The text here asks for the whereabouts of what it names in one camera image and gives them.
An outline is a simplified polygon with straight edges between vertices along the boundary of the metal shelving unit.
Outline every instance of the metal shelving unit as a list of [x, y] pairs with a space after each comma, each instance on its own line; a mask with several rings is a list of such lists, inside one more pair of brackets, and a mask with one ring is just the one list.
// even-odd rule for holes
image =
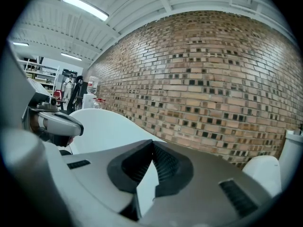
[[[25, 74], [32, 74], [32, 79], [35, 80], [36, 82], [40, 83], [42, 86], [51, 86], [52, 89], [48, 89], [48, 92], [53, 95], [54, 91], [55, 91], [55, 87], [56, 87], [56, 83], [58, 81], [58, 76], [59, 76], [59, 68], [58, 67], [49, 67], [49, 66], [45, 66], [39, 63], [35, 63], [35, 62], [30, 62], [29, 59], [28, 61], [23, 61], [23, 60], [17, 60], [18, 63], [20, 65], [22, 65], [22, 69], [25, 66], [24, 72]], [[55, 75], [51, 75], [49, 74], [48, 71], [41, 71], [41, 70], [29, 70], [29, 66], [30, 67], [34, 67], [34, 68], [44, 68], [44, 69], [48, 69], [48, 70], [53, 70], [54, 72], [52, 72], [52, 74]]]

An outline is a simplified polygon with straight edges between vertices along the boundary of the brick wall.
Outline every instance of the brick wall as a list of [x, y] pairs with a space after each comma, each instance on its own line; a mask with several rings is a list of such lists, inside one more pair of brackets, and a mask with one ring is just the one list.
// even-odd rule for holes
[[107, 109], [239, 167], [278, 156], [302, 122], [300, 53], [277, 31], [216, 11], [177, 14], [124, 37], [89, 69]]

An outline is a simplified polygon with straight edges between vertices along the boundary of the white toilet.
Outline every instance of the white toilet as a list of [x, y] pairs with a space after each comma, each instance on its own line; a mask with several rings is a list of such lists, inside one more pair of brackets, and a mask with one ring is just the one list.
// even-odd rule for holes
[[280, 164], [275, 157], [254, 157], [243, 168], [243, 172], [258, 182], [272, 197], [282, 191]]

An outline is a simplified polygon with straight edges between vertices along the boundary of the ceiling light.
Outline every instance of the ceiling light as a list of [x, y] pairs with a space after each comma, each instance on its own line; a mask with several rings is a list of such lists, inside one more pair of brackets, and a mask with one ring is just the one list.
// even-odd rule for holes
[[64, 2], [67, 2], [71, 5], [74, 5], [80, 9], [83, 9], [89, 13], [91, 13], [92, 15], [95, 15], [96, 17], [102, 19], [103, 21], [105, 21], [108, 18], [108, 14], [93, 7], [92, 5], [89, 5], [81, 0], [63, 0]]
[[14, 45], [21, 45], [21, 46], [28, 46], [27, 43], [18, 43], [18, 42], [13, 42]]
[[61, 55], [64, 55], [64, 56], [67, 56], [67, 57], [70, 57], [70, 58], [73, 58], [73, 59], [76, 59], [76, 60], [79, 60], [79, 61], [82, 60], [81, 58], [78, 58], [78, 57], [75, 57], [75, 56], [72, 56], [72, 55], [69, 55], [69, 54], [65, 54], [65, 53], [61, 53]]

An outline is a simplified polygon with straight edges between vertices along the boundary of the white ceiling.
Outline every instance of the white ceiling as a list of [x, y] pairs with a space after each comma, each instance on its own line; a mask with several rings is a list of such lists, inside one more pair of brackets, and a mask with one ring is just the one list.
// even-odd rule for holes
[[[10, 41], [16, 52], [34, 54], [88, 68], [106, 49], [135, 29], [162, 17], [195, 10], [245, 15], [295, 39], [271, 0], [84, 0], [109, 14], [103, 22], [62, 0], [33, 0], [20, 16]], [[82, 61], [61, 56], [61, 52]]]

